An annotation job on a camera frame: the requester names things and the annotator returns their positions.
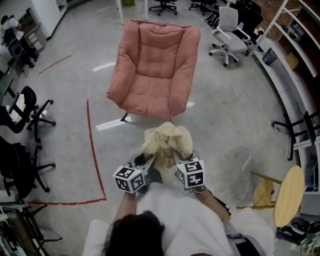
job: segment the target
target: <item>wooden stool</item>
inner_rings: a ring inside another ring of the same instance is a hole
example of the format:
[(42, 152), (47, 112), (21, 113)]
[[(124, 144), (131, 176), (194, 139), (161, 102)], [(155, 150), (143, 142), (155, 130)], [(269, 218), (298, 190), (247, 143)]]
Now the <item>wooden stool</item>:
[[(274, 222), (277, 227), (287, 225), (297, 213), (305, 191), (304, 172), (299, 166), (292, 167), (285, 175), (283, 181), (252, 171), (253, 175), (264, 178), (256, 186), (253, 195), (253, 206), (241, 206), (237, 209), (250, 207), (263, 210), (274, 208)], [(274, 184), (280, 184), (276, 201), (272, 201), (275, 192)]]

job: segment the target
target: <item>concrete floor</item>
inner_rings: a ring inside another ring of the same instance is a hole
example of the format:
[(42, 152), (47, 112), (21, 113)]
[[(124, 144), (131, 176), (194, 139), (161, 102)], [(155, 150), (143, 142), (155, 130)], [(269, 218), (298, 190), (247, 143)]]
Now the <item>concrete floor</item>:
[[(123, 9), (125, 19), (144, 18), (144, 1)], [(158, 2), (149, 1), (150, 6)], [(149, 20), (192, 25), (200, 28), (201, 40), (189, 102), (193, 106), (175, 117), (176, 125), (191, 133), (194, 148), (204, 160), (207, 187), (230, 206), (249, 204), (259, 182), (251, 170), (283, 179), (295, 164), (287, 161), (288, 137), (272, 129), (274, 120), (284, 121), (281, 105), (273, 86), (253, 57), (239, 54), (239, 63), (223, 66), (222, 55), (210, 57), (212, 38), (209, 26), (199, 10), (189, 11), (189, 0), (176, 2), (178, 15), (164, 11), (157, 16), (149, 11)], [(115, 62), (123, 27), (114, 1), (93, 0), (67, 12), (53, 38), (40, 53), (28, 78), (21, 76), (14, 91), (28, 85), (37, 95), (39, 105), (54, 99), (47, 118), (52, 127), (40, 127), (43, 150), (41, 163), (55, 162), (56, 169), (43, 172), (50, 193), (34, 189), (29, 201), (84, 202), (103, 198), (90, 145), (87, 122), (88, 99), (92, 137), (98, 168), (107, 201), (85, 205), (52, 205), (36, 219), (46, 229), (63, 237), (48, 243), (50, 255), (82, 254), (91, 220), (111, 223), (123, 193), (116, 189), (112, 174), (143, 142), (144, 130), (163, 121), (131, 115), (131, 124), (98, 131), (97, 125), (119, 119), (124, 114), (106, 99), (113, 66), (98, 71), (94, 68)], [(43, 73), (51, 64), (69, 56)], [(22, 141), (34, 147), (33, 133), (13, 134), (1, 127), (1, 136), (10, 142)], [(249, 164), (243, 165), (250, 157)], [(274, 229), (273, 211), (258, 212)], [(44, 232), (54, 238), (52, 232)], [(275, 255), (286, 252), (288, 244), (277, 242)]]

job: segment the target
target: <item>bracelet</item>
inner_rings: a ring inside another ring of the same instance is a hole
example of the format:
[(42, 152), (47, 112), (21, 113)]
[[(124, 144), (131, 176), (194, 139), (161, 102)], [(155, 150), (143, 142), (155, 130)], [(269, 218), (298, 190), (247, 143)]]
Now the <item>bracelet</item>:
[(197, 186), (197, 187), (194, 187), (193, 189), (192, 189), (192, 192), (193, 193), (195, 193), (195, 194), (201, 194), (203, 191), (205, 191), (206, 190), (206, 187), (204, 186), (204, 185), (202, 185), (202, 186)]

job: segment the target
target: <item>black hair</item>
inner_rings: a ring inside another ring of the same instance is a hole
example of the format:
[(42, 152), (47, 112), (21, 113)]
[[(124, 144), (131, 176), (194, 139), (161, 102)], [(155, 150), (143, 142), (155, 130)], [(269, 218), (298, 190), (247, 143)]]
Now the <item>black hair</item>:
[(151, 211), (129, 214), (115, 221), (109, 228), (105, 242), (105, 256), (163, 256), (162, 234), (165, 226)]
[(4, 16), (2, 17), (2, 19), (1, 19), (1, 25), (5, 24), (5, 22), (7, 21), (7, 19), (9, 19), (8, 16), (7, 16), (7, 15), (4, 15)]

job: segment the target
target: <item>pink armchair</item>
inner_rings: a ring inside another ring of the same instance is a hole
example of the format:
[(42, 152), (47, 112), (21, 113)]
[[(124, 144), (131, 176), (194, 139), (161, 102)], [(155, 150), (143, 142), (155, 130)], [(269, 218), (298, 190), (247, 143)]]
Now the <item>pink armchair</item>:
[(126, 113), (164, 119), (183, 113), (199, 41), (196, 27), (127, 21), (106, 97)]

